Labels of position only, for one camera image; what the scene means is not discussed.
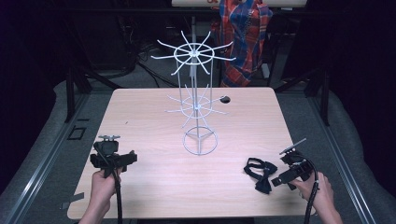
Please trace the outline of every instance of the red plaid shirt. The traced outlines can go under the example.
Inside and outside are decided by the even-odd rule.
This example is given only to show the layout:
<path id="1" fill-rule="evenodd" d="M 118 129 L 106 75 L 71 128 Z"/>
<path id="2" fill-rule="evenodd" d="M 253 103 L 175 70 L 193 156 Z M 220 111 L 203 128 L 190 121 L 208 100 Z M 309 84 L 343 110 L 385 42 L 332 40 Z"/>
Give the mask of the red plaid shirt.
<path id="1" fill-rule="evenodd" d="M 225 71 L 221 86 L 246 86 L 251 75 L 262 65 L 262 47 L 267 24 L 273 13 L 261 0 L 221 0 L 219 4 L 221 26 L 219 43 L 233 44 L 224 57 L 236 58 L 224 61 Z"/>

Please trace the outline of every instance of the white wire rack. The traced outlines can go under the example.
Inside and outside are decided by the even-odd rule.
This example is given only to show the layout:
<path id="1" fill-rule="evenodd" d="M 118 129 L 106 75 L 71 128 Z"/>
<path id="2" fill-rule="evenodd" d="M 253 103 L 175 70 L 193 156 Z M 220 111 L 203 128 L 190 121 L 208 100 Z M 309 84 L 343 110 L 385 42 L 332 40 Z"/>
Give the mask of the white wire rack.
<path id="1" fill-rule="evenodd" d="M 177 70 L 171 75 L 177 75 L 178 86 L 179 86 L 179 99 L 168 96 L 170 99 L 180 102 L 180 109 L 177 110 L 167 110 L 166 112 L 181 112 L 187 117 L 186 122 L 182 125 L 184 128 L 190 120 L 195 120 L 194 126 L 188 129 L 183 137 L 183 146 L 190 153 L 194 155 L 205 155 L 213 150 L 218 145 L 218 137 L 216 133 L 209 128 L 205 117 L 212 112 L 226 114 L 221 111 L 213 109 L 213 103 L 220 100 L 220 98 L 213 100 L 212 98 L 212 83 L 213 83 L 213 60 L 226 60 L 232 61 L 233 59 L 227 59 L 216 56 L 216 49 L 224 49 L 231 46 L 232 43 L 220 46 L 216 48 L 211 48 L 205 44 L 206 40 L 210 37 L 210 32 L 202 43 L 196 43 L 194 29 L 192 29 L 192 43 L 190 43 L 183 32 L 181 32 L 186 44 L 179 47 L 164 44 L 160 40 L 158 42 L 168 48 L 174 49 L 174 54 L 170 56 L 154 57 L 153 59 L 170 59 L 174 58 L 177 62 Z M 210 71 L 205 67 L 205 64 L 210 63 Z M 182 87 L 180 84 L 180 69 L 188 65 L 190 67 L 190 77 L 191 77 L 191 89 L 184 86 L 188 93 L 188 97 L 183 99 Z M 206 85 L 203 92 L 199 93 L 197 88 L 197 67 L 201 66 L 205 73 L 210 76 L 210 81 Z"/>

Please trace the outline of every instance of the small black object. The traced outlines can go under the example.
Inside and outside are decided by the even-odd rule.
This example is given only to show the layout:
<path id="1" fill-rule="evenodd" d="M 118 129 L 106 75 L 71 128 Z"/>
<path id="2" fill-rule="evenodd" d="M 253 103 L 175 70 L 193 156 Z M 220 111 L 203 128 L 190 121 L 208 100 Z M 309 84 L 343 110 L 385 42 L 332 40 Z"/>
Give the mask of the small black object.
<path id="1" fill-rule="evenodd" d="M 220 98 L 220 101 L 224 104 L 228 104 L 228 103 L 230 103 L 231 99 L 228 96 L 223 96 Z"/>
<path id="2" fill-rule="evenodd" d="M 262 169 L 262 175 L 258 175 L 252 172 L 250 168 Z M 272 175 L 277 170 L 277 167 L 275 165 L 273 165 L 269 161 L 262 161 L 257 158 L 249 158 L 247 160 L 247 165 L 245 166 L 244 170 L 245 173 L 258 180 L 258 182 L 256 183 L 256 190 L 265 194 L 270 193 L 272 189 L 270 182 L 268 181 L 268 176 Z"/>
<path id="3" fill-rule="evenodd" d="M 105 177 L 108 177 L 113 170 L 122 167 L 122 171 L 126 171 L 127 165 L 137 161 L 137 155 L 132 150 L 129 154 L 119 155 L 119 142 L 114 140 L 114 136 L 104 136 L 102 142 L 95 142 L 94 149 L 98 154 L 91 154 L 91 163 L 95 168 L 105 170 Z"/>
<path id="4" fill-rule="evenodd" d="M 293 150 L 293 148 L 285 151 L 285 153 L 286 156 L 280 159 L 289 165 L 289 170 L 271 181 L 275 187 L 281 184 L 288 184 L 289 188 L 294 190 L 296 187 L 289 184 L 289 182 L 297 177 L 300 177 L 303 181 L 307 180 L 314 170 L 314 167 L 311 162 L 304 158 L 301 152 Z"/>

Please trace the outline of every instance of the person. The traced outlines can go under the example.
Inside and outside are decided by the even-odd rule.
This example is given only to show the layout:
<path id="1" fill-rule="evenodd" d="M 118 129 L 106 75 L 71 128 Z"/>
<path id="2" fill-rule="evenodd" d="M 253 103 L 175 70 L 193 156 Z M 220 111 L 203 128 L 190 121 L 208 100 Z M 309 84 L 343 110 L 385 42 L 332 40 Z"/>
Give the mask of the person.
<path id="1" fill-rule="evenodd" d="M 117 170 L 119 181 L 121 170 L 122 168 Z M 115 194 L 115 182 L 113 175 L 105 178 L 105 170 L 93 173 L 90 202 L 78 224 L 102 222 L 103 217 L 110 209 L 110 199 Z"/>
<path id="2" fill-rule="evenodd" d="M 318 192 L 314 200 L 314 208 L 316 209 L 320 219 L 324 224 L 342 224 L 340 214 L 335 209 L 332 185 L 329 179 L 321 172 L 318 172 Z M 315 176 L 311 175 L 306 181 L 298 179 L 290 181 L 292 185 L 297 187 L 307 200 L 314 186 Z M 110 198 L 115 193 L 115 179 L 113 175 L 105 178 L 105 171 L 97 171 L 92 175 L 92 190 L 88 208 L 78 224 L 85 223 L 101 223 L 103 217 L 110 209 Z"/>
<path id="3" fill-rule="evenodd" d="M 332 184 L 329 182 L 327 176 L 318 172 L 318 192 L 314 200 L 314 208 L 324 224 L 341 224 L 343 220 L 334 206 L 334 192 L 332 191 Z M 314 186 L 315 176 L 312 174 L 306 181 L 294 179 L 290 181 L 292 185 L 297 187 L 303 194 L 303 197 L 308 200 Z"/>

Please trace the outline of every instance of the wooden table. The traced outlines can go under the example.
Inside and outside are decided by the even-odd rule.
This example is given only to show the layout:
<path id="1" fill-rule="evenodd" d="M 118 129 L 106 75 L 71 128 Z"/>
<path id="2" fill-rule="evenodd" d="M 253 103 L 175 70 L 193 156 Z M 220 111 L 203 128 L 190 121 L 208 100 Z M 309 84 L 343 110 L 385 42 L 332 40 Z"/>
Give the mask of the wooden table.
<path id="1" fill-rule="evenodd" d="M 137 154 L 137 162 L 121 174 L 125 218 L 262 217 L 303 215 L 306 201 L 287 185 L 269 194 L 255 190 L 255 179 L 243 168 L 249 157 L 278 167 L 270 180 L 288 170 L 279 152 L 292 145 L 290 134 L 274 91 L 269 88 L 218 88 L 213 98 L 227 95 L 231 102 L 216 101 L 207 124 L 218 136 L 216 149 L 196 156 L 182 144 L 186 129 L 194 126 L 179 109 L 178 89 L 116 90 L 98 131 L 118 134 L 119 154 Z M 92 173 L 87 160 L 76 194 L 85 198 L 71 203 L 68 216 L 82 217 L 91 192 Z M 116 197 L 107 218 L 117 217 Z"/>

